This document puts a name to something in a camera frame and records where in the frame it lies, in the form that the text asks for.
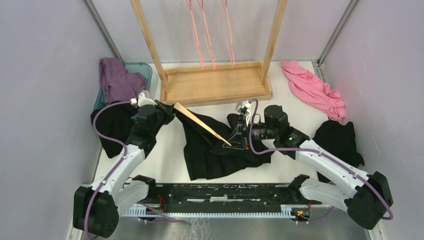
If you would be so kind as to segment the black pleated skirt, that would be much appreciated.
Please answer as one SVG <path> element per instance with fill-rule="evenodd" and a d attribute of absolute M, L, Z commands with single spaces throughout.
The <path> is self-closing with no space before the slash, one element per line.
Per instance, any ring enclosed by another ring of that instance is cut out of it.
<path fill-rule="evenodd" d="M 182 123 L 186 144 L 184 159 L 190 180 L 217 179 L 246 168 L 257 168 L 271 163 L 272 153 L 254 154 L 251 150 L 223 148 L 223 142 L 180 112 L 176 118 Z"/>

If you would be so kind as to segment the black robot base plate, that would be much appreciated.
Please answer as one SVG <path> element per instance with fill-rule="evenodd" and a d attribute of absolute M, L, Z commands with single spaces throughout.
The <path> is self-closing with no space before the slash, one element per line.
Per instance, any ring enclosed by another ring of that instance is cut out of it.
<path fill-rule="evenodd" d="M 282 183 L 158 183 L 143 203 L 165 213 L 277 213 L 282 205 L 314 206 Z"/>

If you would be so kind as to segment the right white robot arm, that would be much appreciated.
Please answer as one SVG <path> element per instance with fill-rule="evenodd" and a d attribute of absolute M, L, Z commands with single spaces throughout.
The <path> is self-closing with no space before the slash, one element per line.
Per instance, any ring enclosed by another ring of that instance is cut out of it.
<path fill-rule="evenodd" d="M 223 148 L 251 151 L 255 155 L 280 152 L 303 163 L 324 177 L 320 183 L 308 176 L 297 176 L 291 182 L 289 199 L 295 204 L 318 201 L 340 209 L 359 226 L 372 230 L 379 221 L 394 218 L 394 201 L 388 179 L 375 171 L 370 174 L 328 152 L 308 135 L 290 126 L 288 115 L 280 105 L 265 108 L 264 122 L 254 122 L 257 107 L 249 100 L 239 102 L 235 110 L 235 129 Z"/>

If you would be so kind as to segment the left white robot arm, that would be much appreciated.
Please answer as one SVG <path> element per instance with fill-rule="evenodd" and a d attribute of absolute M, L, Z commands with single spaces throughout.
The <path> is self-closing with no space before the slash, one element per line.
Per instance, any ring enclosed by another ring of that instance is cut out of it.
<path fill-rule="evenodd" d="M 153 150 L 156 135 L 162 126 L 175 117 L 173 105 L 158 100 L 139 107 L 136 121 L 126 141 L 118 141 L 122 151 L 109 169 L 89 186 L 80 186 L 74 193 L 72 226 L 85 233 L 87 239 L 110 237 L 122 215 L 136 202 L 147 204 L 156 200 L 158 191 L 137 176 L 125 185 L 130 174 Z"/>

